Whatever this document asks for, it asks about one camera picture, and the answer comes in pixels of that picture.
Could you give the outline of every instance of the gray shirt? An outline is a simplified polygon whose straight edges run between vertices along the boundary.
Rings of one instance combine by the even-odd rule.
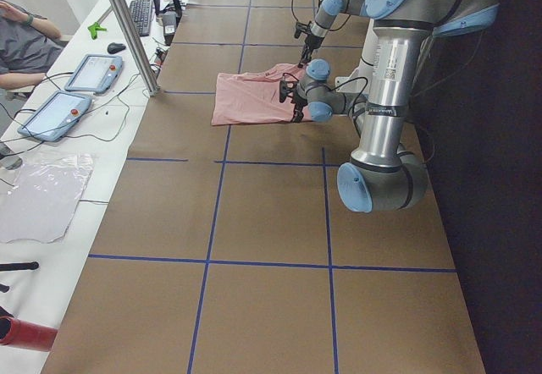
[[[10,4],[28,13],[23,8]],[[62,47],[33,27],[0,16],[0,74],[47,72],[61,52]]]

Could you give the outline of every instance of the red cylinder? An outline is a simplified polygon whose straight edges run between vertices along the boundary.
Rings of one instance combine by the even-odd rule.
[[[0,317],[0,344],[38,351],[49,351],[57,329],[20,321],[11,316]]]

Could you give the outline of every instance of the person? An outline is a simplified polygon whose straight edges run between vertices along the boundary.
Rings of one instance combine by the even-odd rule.
[[[60,36],[50,20],[0,0],[0,88],[39,84],[62,52]]]

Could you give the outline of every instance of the label sticker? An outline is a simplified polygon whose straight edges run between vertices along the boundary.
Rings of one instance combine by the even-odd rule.
[[[373,76],[376,76],[377,80],[401,82],[406,60],[406,45],[399,44],[398,41],[380,44],[374,60]]]

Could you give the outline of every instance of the table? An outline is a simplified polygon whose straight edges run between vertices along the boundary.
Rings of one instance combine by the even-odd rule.
[[[484,372],[431,190],[348,212],[345,117],[210,126],[217,73],[299,58],[289,7],[191,0],[44,374]],[[332,78],[367,24],[326,39]],[[403,142],[419,154],[413,128]]]
[[[99,31],[98,38],[92,40],[87,26],[92,24],[109,5],[108,0],[100,0],[91,11],[85,22],[75,33],[69,45],[64,49],[58,60],[48,72],[49,75],[75,70],[78,62],[87,53],[106,54],[110,42],[123,42],[125,39],[119,28],[114,13],[103,22],[102,27],[107,31]],[[149,37],[141,38],[148,57],[150,58],[160,43],[163,42],[162,27],[153,23]],[[128,49],[120,52],[124,60],[124,69],[119,75],[111,91],[95,100],[97,107],[111,96],[116,95],[128,85],[132,75],[138,70]],[[56,78],[55,83],[62,87],[68,77]],[[39,85],[24,108],[38,108],[54,91],[56,87],[50,82]],[[25,159],[36,151],[61,151],[66,153],[90,153],[95,162],[94,169],[81,199],[87,201],[109,201],[117,182],[120,170],[124,165],[126,152],[137,131],[138,124],[147,105],[148,94],[141,77],[122,95],[130,107],[126,125],[119,136],[112,142],[102,142],[91,137],[81,139],[63,139],[57,143],[46,143],[21,156]],[[111,138],[119,130],[127,107],[118,101],[113,101],[103,109],[97,110],[83,118],[72,129],[70,135],[94,134],[102,138]],[[20,114],[17,120],[22,122],[29,114]],[[12,124],[5,132],[2,140],[20,137],[16,132],[18,125]],[[36,143],[29,140],[19,140],[9,143],[14,151],[24,151]],[[13,172],[0,169],[0,178],[12,179]],[[7,191],[8,186],[0,184],[0,194]],[[6,294],[0,295],[0,305],[21,320],[36,322],[44,326],[58,327],[63,319],[70,297],[86,261],[88,251],[100,225],[106,206],[103,204],[80,202],[75,216],[62,241],[42,245],[35,242],[14,242],[0,245],[0,262],[21,262],[37,260],[40,268],[33,272],[2,272],[0,282],[11,285]],[[13,374],[38,373],[47,358],[47,353],[0,348],[0,360],[3,371]]]

